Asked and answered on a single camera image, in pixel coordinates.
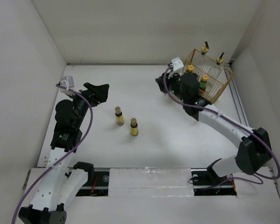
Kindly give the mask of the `short glass cruet gold spout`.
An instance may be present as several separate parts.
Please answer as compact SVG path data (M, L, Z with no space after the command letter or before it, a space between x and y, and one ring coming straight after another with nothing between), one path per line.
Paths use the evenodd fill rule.
M201 52L199 53L199 55L197 56L197 59L196 59L196 66L201 71L203 70L204 63L205 63L205 60L206 60L206 55L207 55L207 52L209 50L208 42L205 41L204 43L205 43L205 45L201 48Z

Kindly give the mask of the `small brown bottle yellow label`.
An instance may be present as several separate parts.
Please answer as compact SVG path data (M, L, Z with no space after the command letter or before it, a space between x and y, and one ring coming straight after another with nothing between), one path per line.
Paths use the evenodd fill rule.
M115 107L115 116L116 116L117 125L123 125L125 120L124 120L121 108L119 106Z

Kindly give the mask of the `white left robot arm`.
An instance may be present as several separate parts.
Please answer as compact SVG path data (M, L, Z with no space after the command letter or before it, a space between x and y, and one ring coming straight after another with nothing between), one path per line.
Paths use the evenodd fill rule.
M72 170L69 164L78 146L88 135L80 130L87 112L107 101L109 85L85 83L85 90L75 91L73 85L61 81L56 85L69 99L55 107L55 121L51 150L45 171L26 190L23 198L36 184L40 184L28 206L17 205L12 222L19 218L25 224L64 224L66 209L83 185L94 187L98 178L93 164L79 161Z

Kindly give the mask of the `red sauce bottle green label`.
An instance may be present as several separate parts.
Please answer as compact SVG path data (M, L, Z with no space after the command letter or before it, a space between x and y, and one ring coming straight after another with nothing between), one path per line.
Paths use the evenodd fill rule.
M199 83L199 93L200 93L200 95L203 95L206 92L207 83L208 83L209 78L210 77L208 75L202 75L200 83Z

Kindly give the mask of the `tall glass cruet gold spout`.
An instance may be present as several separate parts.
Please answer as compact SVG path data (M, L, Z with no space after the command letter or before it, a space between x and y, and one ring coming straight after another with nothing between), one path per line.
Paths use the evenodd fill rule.
M224 52L216 59L215 65L212 65L208 70L207 75L209 76L209 80L207 82L207 86L212 89L217 82L217 78L221 74L221 64L223 63L224 59Z

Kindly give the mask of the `red sauce bottle yellow cap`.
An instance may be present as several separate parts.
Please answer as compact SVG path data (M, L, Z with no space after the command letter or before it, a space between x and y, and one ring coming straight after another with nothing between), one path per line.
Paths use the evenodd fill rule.
M186 73L193 74L194 69L195 69L195 67L192 64L190 64L186 69Z

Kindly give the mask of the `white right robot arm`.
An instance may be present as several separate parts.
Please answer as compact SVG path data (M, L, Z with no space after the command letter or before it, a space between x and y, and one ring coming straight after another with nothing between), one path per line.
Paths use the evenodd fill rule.
M276 158L265 129L253 129L221 113L208 100L199 96L199 84L193 74L180 76L175 73L170 77L164 72L155 81L160 91L182 105L189 116L216 130L237 149L233 155L218 158L207 167L205 176L211 184L218 185L228 175L240 172L262 177L258 170Z

